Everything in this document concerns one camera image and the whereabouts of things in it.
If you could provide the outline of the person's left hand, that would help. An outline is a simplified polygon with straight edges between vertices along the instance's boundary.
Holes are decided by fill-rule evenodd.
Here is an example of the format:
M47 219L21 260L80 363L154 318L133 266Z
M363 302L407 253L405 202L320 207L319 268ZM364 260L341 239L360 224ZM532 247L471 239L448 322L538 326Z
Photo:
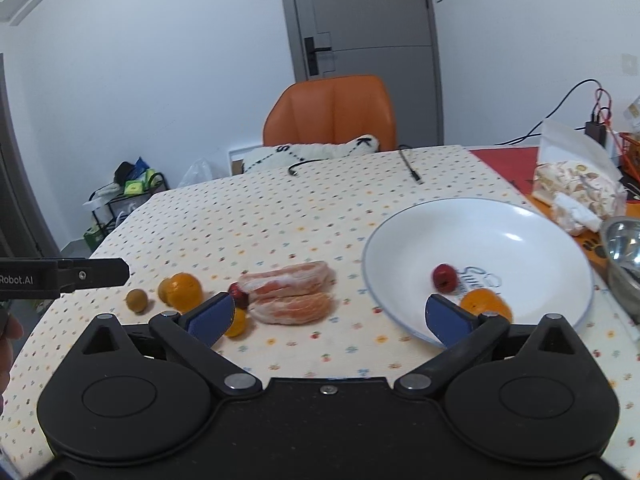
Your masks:
M10 382L10 371L14 360L13 343L24 335L21 322L10 314L0 340L0 394L6 392Z

